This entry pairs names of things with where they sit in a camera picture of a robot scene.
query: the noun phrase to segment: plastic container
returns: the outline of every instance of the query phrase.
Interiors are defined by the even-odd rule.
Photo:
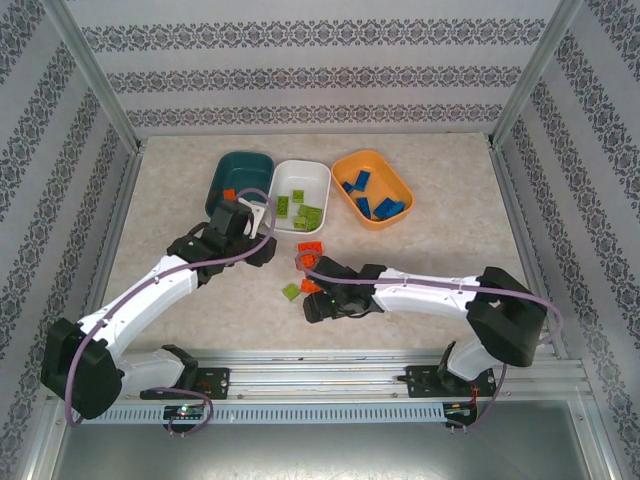
[[[273,177],[273,160],[268,155],[255,152],[231,152],[224,155],[211,181],[209,195],[204,206],[207,215],[211,216],[223,192],[233,188],[236,193],[245,188],[257,188],[265,194],[271,187]],[[249,201],[264,203],[264,199],[255,193],[243,198]]]
[[[361,170],[371,172],[365,191],[354,190],[348,194],[342,184],[349,182],[353,185]],[[382,230],[390,227],[406,217],[413,208],[414,198],[411,189],[407,187],[384,157],[373,150],[361,150],[338,160],[331,168],[331,176],[342,198],[353,210],[360,223],[369,230]],[[356,199],[359,197],[367,197],[371,210],[374,210],[387,197],[396,202],[404,202],[405,208],[399,214],[386,220],[368,219],[356,205]]]
[[[288,232],[298,235],[311,235],[317,233],[324,225],[327,217],[327,203],[329,201],[329,188],[331,187],[331,171],[322,163],[306,160],[286,160],[276,166],[271,181],[269,197],[274,202],[278,197],[289,197],[288,218],[276,219],[276,232]],[[304,190],[304,202],[293,203],[294,190]],[[293,219],[297,215],[300,205],[322,209],[322,221],[320,226],[313,231],[299,230],[293,227]]]

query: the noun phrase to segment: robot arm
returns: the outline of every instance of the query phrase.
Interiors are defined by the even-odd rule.
[[[528,367],[533,362],[547,313],[543,306],[507,295],[408,283],[410,279],[430,280],[530,293],[502,269],[487,267],[479,276],[439,278],[367,264],[357,273],[323,256],[313,271],[343,279],[379,279],[380,283],[353,285],[314,279],[324,292],[314,293],[304,300],[305,316],[310,323],[326,318],[361,318],[369,313],[385,311],[410,311],[466,319],[475,336],[454,342],[447,348],[438,372],[441,386],[445,388],[453,388],[460,381],[471,382],[497,363]],[[385,283],[389,279],[398,280]]]
[[[89,342],[76,370],[73,408],[80,415],[95,418],[104,413],[118,396],[137,395],[154,387],[174,386],[192,390],[198,365],[181,349],[165,345],[151,353],[125,355],[124,352],[136,335],[169,306],[231,266],[220,264],[190,269],[186,265],[229,258],[250,250],[264,239],[257,233],[264,211],[264,207],[243,199],[221,201],[208,223],[197,225],[173,242],[167,249],[167,255],[120,297],[75,324],[59,319],[47,335],[42,383],[64,398],[73,356],[87,334],[107,316],[106,325]],[[276,240],[271,238],[245,261],[261,267],[273,258],[275,249]],[[185,269],[162,277],[163,272],[181,266]],[[152,278],[156,279],[153,284],[110,315],[115,305]]]

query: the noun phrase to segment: blue lego brick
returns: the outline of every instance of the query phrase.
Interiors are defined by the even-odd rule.
[[[367,188],[367,182],[369,181],[369,177],[371,174],[364,170],[360,170],[358,174],[358,179],[356,180],[356,184],[353,186],[354,189],[359,192],[364,192],[364,189]]]
[[[369,200],[367,200],[367,197],[356,198],[356,205],[358,205],[358,208],[365,217],[371,218],[371,210],[369,209]]]
[[[402,210],[404,210],[404,202],[396,202],[396,204],[391,207],[389,210],[387,210],[387,217],[386,218],[391,218],[394,215],[399,214]]]
[[[351,185],[349,182],[343,182],[342,188],[344,188],[344,191],[347,193],[353,192],[353,185]]]
[[[379,219],[385,219],[387,218],[387,212],[389,211],[389,209],[391,207],[393,207],[396,204],[396,202],[394,202],[393,200],[391,200],[389,197],[385,198],[382,203],[380,205],[378,205],[376,207],[376,209],[373,211],[373,214],[378,217]]]

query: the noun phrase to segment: patterned wallpaper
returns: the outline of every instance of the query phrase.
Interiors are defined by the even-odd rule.
[[[503,146],[623,478],[640,478],[639,5],[584,2]]]
[[[129,152],[37,0],[0,5],[0,479],[43,395],[48,327],[87,308]]]
[[[147,137],[345,128],[489,133],[557,3],[68,5],[138,135]]]

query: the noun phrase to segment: beige table surface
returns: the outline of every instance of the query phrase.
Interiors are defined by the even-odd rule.
[[[300,241],[320,240],[325,253],[359,270],[381,263],[416,274],[465,276],[487,265],[523,281],[515,243],[481,134],[225,135],[152,137],[147,145],[111,272],[111,301],[146,274],[171,242],[207,220],[204,201],[220,157],[234,150],[331,165],[360,149],[384,155],[413,190],[416,205],[381,232],[362,228],[331,187],[324,228]],[[303,276],[296,241],[280,239],[262,268],[244,263],[170,307],[130,348],[414,349],[444,347],[471,332],[465,321],[415,313],[363,319],[305,321],[301,295],[281,293]]]

